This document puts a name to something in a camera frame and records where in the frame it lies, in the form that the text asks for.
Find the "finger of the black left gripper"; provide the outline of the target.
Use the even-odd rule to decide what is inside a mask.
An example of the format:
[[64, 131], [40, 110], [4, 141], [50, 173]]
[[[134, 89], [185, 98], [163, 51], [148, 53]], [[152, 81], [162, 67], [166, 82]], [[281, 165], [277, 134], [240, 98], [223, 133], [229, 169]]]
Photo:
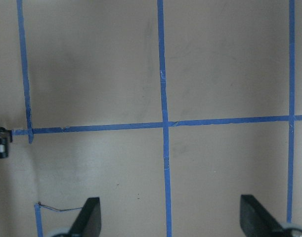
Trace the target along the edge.
[[0, 127], [0, 158], [9, 156], [9, 144], [12, 142], [12, 131]]

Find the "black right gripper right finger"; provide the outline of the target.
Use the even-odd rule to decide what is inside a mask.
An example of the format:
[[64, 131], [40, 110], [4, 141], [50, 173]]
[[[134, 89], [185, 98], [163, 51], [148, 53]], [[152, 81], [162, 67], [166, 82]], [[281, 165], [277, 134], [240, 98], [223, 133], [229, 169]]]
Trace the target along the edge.
[[279, 222], [253, 195], [240, 196], [240, 227], [246, 237], [283, 237]]

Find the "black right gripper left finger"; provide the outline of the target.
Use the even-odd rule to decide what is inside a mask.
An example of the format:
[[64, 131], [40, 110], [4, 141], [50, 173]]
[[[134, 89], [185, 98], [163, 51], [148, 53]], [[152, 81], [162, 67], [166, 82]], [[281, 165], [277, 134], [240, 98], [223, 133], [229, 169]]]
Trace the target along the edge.
[[71, 226], [70, 237], [99, 237], [102, 228], [101, 207], [99, 197], [86, 200], [80, 213]]

